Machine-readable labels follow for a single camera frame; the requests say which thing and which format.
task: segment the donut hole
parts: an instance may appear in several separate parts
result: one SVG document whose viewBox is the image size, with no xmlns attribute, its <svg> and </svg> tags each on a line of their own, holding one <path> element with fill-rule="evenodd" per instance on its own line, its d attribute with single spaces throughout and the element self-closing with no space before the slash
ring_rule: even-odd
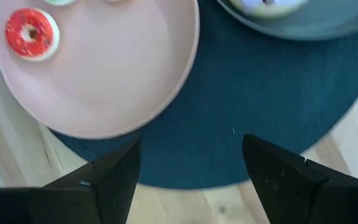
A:
<svg viewBox="0 0 358 224">
<path fill-rule="evenodd" d="M 39 34 L 38 30 L 30 24 L 24 25 L 21 32 L 21 36 L 23 40 L 26 42 L 35 41 L 38 34 Z"/>
</svg>

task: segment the light wood table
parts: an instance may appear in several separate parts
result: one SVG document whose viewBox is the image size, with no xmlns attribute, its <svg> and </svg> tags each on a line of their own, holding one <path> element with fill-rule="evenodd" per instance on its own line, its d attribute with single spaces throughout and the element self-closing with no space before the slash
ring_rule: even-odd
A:
<svg viewBox="0 0 358 224">
<path fill-rule="evenodd" d="M 340 122 L 303 155 L 358 178 L 358 100 Z M 42 186 L 83 165 L 9 94 L 0 74 L 0 187 Z M 268 223 L 252 183 L 205 190 L 138 185 L 128 223 Z"/>
</svg>

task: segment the plate rim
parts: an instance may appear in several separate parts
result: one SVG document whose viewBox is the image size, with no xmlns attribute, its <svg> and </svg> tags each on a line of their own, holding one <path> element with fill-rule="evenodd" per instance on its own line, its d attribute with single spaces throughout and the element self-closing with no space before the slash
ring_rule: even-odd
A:
<svg viewBox="0 0 358 224">
<path fill-rule="evenodd" d="M 39 117 L 33 113 L 33 111 L 26 109 L 21 101 L 19 100 L 18 94 L 14 91 L 14 89 L 12 88 L 11 84 L 9 82 L 7 82 L 7 73 L 4 71 L 3 66 L 1 65 L 1 56 L 0 56 L 0 71 L 2 73 L 2 77 L 4 79 L 5 84 L 7 85 L 9 91 L 12 93 L 12 95 L 14 96 L 14 98 L 16 99 L 16 101 L 23 107 L 23 109 L 26 110 L 26 112 L 28 112 L 33 118 L 35 118 L 38 122 L 46 125 L 48 128 L 53 129 L 54 131 L 57 131 L 59 133 L 65 134 L 67 136 L 72 136 L 75 138 L 83 138 L 83 139 L 106 139 L 106 138 L 114 138 L 114 137 L 118 137 L 118 136 L 122 136 L 128 133 L 131 133 L 141 127 L 143 127 L 144 125 L 146 125 L 147 123 L 151 122 L 153 119 L 155 119 L 158 115 L 160 115 L 170 104 L 171 102 L 176 98 L 176 96 L 179 94 L 180 90 L 182 89 L 182 87 L 184 86 L 185 82 L 187 81 L 187 78 L 191 72 L 191 69 L 193 67 L 194 61 L 195 61 L 195 57 L 196 57 L 196 53 L 197 53 L 197 49 L 198 49 L 198 44 L 199 44 L 199 39 L 200 39 L 200 9 L 199 9 L 199 4 L 197 0 L 191 0 L 193 2 L 193 8 L 195 10 L 195 21 L 194 21 L 194 37 L 193 37 L 193 42 L 192 47 L 191 47 L 191 52 L 188 58 L 188 61 L 186 63 L 185 68 L 183 69 L 183 73 L 181 75 L 181 78 L 179 79 L 179 82 L 176 84 L 176 86 L 172 89 L 172 91 L 170 92 L 170 94 L 166 97 L 165 101 L 162 101 L 161 104 L 156 107 L 152 113 L 150 113 L 147 116 L 144 116 L 144 119 L 141 119 L 137 125 L 134 125 L 131 128 L 128 128 L 126 130 L 123 130 L 121 132 L 117 132 L 117 133 L 112 133 L 112 132 L 105 132 L 104 134 L 102 133 L 90 133 L 90 132 L 86 132 L 86 131 L 77 131 L 77 132 L 66 132 L 65 130 L 57 130 L 54 129 L 53 127 L 48 126 L 47 124 L 45 124 L 41 119 L 39 119 Z"/>
<path fill-rule="evenodd" d="M 351 34 L 355 34 L 358 32 L 358 23 L 350 26 L 348 29 L 344 29 L 339 32 L 335 32 L 332 30 L 331 32 L 323 32 L 323 35 L 312 35 L 312 36 L 305 36 L 305 35 L 285 35 L 281 32 L 276 32 L 272 29 L 265 28 L 264 26 L 258 25 L 255 22 L 248 20 L 238 9 L 233 9 L 234 6 L 228 6 L 223 0 L 216 0 L 219 5 L 232 17 L 234 17 L 237 21 L 241 24 L 250 27 L 253 30 L 256 30 L 260 33 L 265 35 L 269 35 L 272 37 L 278 37 L 280 39 L 285 40 L 295 40 L 295 41 L 319 41 L 319 40 L 331 40 L 337 39 L 340 37 L 348 36 Z"/>
</svg>

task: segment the blue round placemat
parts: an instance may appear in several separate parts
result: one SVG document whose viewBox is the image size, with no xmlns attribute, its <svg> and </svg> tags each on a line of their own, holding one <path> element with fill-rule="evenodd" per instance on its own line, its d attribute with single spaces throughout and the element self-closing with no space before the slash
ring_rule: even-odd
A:
<svg viewBox="0 0 358 224">
<path fill-rule="evenodd" d="M 158 118 L 113 139 L 54 134 L 87 160 L 140 135 L 141 183 L 216 187 L 249 178 L 241 152 L 243 134 L 301 153 L 357 98 L 358 34 L 290 42 L 245 28 L 215 1 L 199 4 L 201 36 L 193 69 Z"/>
</svg>

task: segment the black metal jaw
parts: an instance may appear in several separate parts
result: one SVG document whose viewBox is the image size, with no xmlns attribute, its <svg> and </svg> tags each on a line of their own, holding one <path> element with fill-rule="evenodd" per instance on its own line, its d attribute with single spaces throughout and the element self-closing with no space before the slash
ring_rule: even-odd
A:
<svg viewBox="0 0 358 224">
<path fill-rule="evenodd" d="M 139 170 L 136 140 L 42 188 L 0 189 L 0 223 L 125 224 Z"/>
<path fill-rule="evenodd" d="M 252 135 L 242 150 L 271 224 L 358 223 L 358 179 Z"/>
</svg>

